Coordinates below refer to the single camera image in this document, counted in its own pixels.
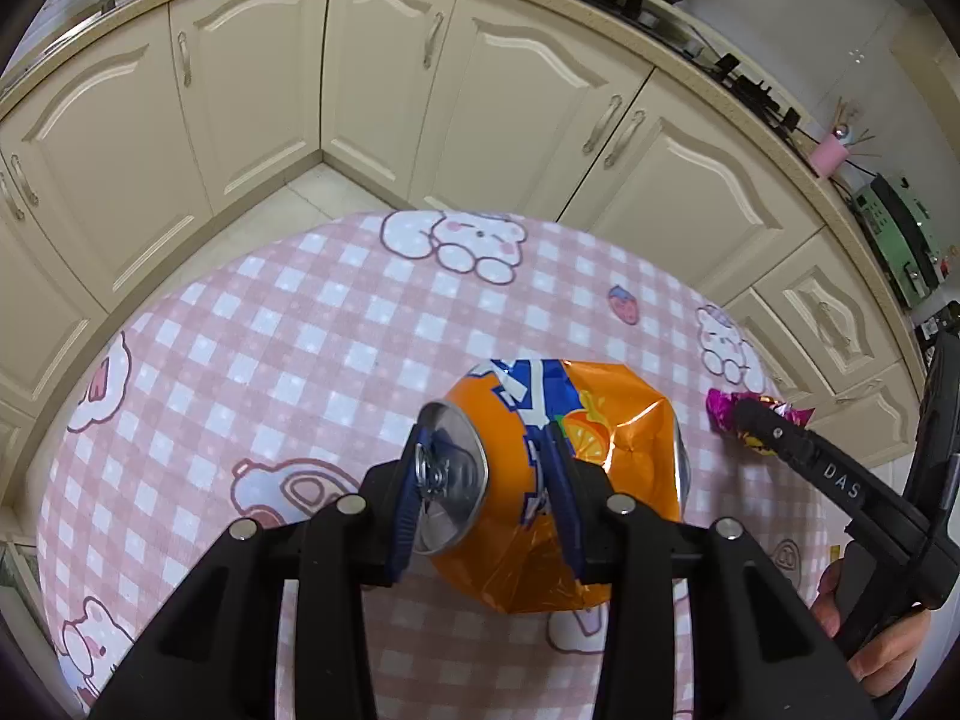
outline green appliance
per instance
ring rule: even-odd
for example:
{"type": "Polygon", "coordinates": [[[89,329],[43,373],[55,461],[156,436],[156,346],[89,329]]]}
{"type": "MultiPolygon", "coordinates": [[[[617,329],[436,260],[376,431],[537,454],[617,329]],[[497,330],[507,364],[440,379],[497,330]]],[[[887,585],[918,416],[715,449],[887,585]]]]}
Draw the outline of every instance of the green appliance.
{"type": "Polygon", "coordinates": [[[933,220],[906,178],[891,184],[877,175],[854,196],[851,210],[904,308],[919,305],[944,281],[933,220]]]}

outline countertop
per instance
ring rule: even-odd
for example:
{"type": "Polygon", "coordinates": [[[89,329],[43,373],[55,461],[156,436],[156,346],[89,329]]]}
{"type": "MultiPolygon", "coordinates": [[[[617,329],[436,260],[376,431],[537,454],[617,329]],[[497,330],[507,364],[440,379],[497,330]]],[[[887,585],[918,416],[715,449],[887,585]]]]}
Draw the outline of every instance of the countertop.
{"type": "MultiPolygon", "coordinates": [[[[0,119],[13,109],[29,92],[57,67],[70,57],[89,46],[97,39],[118,28],[123,23],[146,13],[153,8],[172,0],[131,0],[117,7],[102,18],[92,20],[77,34],[62,41],[50,50],[40,62],[37,62],[6,95],[0,98],[0,119]]],[[[667,47],[655,42],[641,32],[630,28],[618,19],[576,0],[525,0],[551,10],[575,23],[584,25],[608,39],[619,43],[627,50],[651,62],[669,76],[677,79],[691,92],[699,95],[705,103],[716,109],[735,127],[740,129],[757,147],[763,151],[790,179],[817,213],[827,227],[843,245],[847,255],[853,260],[856,269],[863,277],[877,304],[880,305],[885,319],[891,327],[906,367],[918,394],[923,392],[926,372],[920,351],[914,340],[913,330],[907,317],[901,312],[886,278],[863,239],[850,211],[833,189],[829,181],[817,179],[808,168],[784,146],[776,135],[765,127],[754,114],[733,98],[726,90],[705,76],[702,71],[681,59],[667,47]]]]}

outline can label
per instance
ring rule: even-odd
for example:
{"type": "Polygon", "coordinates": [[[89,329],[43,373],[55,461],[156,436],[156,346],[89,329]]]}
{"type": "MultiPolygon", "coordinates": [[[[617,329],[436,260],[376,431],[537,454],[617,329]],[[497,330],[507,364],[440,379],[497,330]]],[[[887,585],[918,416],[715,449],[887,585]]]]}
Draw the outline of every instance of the can label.
{"type": "Polygon", "coordinates": [[[535,440],[551,421],[573,455],[601,464],[615,490],[680,519],[676,419],[667,399],[624,365],[487,360],[446,400],[467,415],[488,464],[472,525],[434,565],[450,584],[498,610],[576,610],[608,600],[563,561],[535,440]]]}
{"type": "MultiPolygon", "coordinates": [[[[491,386],[491,390],[526,428],[544,428],[558,416],[583,408],[580,394],[559,360],[486,360],[467,376],[478,379],[493,376],[497,383],[491,386]]],[[[534,472],[534,487],[523,493],[520,525],[530,527],[538,514],[546,512],[547,495],[544,471],[530,437],[525,440],[524,448],[527,463],[534,472]]]]}

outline cartoon bear print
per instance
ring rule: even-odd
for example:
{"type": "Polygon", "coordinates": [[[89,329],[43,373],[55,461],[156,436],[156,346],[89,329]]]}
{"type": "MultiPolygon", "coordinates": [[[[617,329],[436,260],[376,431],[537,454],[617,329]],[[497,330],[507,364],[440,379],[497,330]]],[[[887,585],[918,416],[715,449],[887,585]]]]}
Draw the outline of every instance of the cartoon bear print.
{"type": "Polygon", "coordinates": [[[380,240],[408,260],[434,256],[456,274],[474,272],[491,284],[510,284],[523,261],[527,231],[504,215],[396,211],[383,220],[380,240]]]}
{"type": "Polygon", "coordinates": [[[83,599],[83,616],[64,622],[61,641],[83,677],[77,693],[88,706],[93,705],[133,644],[130,634],[113,621],[107,607],[93,596],[83,599]]]}
{"type": "Polygon", "coordinates": [[[77,404],[66,429],[82,433],[92,424],[102,424],[120,409],[127,394],[131,355],[123,331],[113,339],[107,356],[93,371],[90,383],[77,404]]]}
{"type": "Polygon", "coordinates": [[[275,528],[308,519],[359,487],[339,467],[314,458],[295,458],[276,466],[243,459],[233,467],[230,501],[239,514],[275,528]]]}
{"type": "Polygon", "coordinates": [[[761,394],[766,385],[760,358],[750,343],[744,341],[736,324],[712,303],[697,309],[700,324],[700,359],[715,376],[723,376],[734,385],[743,385],[750,392],[761,394]]]}
{"type": "Polygon", "coordinates": [[[552,611],[546,620],[546,641],[562,653],[602,653],[607,641],[607,604],[575,611],[552,611]]]}

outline pink cup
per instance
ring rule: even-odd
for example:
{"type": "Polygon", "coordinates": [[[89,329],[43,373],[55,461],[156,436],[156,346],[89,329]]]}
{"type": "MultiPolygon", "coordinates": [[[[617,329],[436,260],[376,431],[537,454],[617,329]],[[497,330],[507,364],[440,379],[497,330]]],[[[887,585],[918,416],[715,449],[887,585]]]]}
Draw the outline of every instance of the pink cup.
{"type": "Polygon", "coordinates": [[[834,135],[827,135],[810,154],[810,167],[816,170],[819,177],[826,178],[833,175],[837,167],[843,165],[848,156],[850,156],[850,150],[843,143],[840,143],[834,135]]]}

